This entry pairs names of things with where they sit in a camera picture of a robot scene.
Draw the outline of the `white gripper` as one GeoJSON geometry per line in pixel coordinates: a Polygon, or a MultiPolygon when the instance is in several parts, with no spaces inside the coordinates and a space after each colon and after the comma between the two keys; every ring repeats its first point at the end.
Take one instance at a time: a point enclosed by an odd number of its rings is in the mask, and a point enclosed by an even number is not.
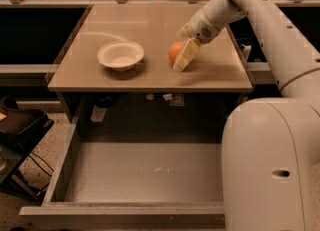
{"type": "Polygon", "coordinates": [[[177,35],[189,38],[172,53],[173,69],[182,72],[200,52],[201,44],[208,44],[228,24],[245,17],[245,12],[232,0],[209,0],[182,26],[177,35]]]}

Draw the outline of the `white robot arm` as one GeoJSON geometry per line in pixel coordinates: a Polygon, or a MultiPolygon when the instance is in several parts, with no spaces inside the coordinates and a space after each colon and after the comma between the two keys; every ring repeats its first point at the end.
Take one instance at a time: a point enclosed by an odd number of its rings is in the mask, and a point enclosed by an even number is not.
{"type": "Polygon", "coordinates": [[[319,53],[272,0],[210,0],[181,29],[211,42],[246,17],[278,98],[249,100],[222,137],[226,231],[314,231],[310,167],[320,155],[319,53]]]}

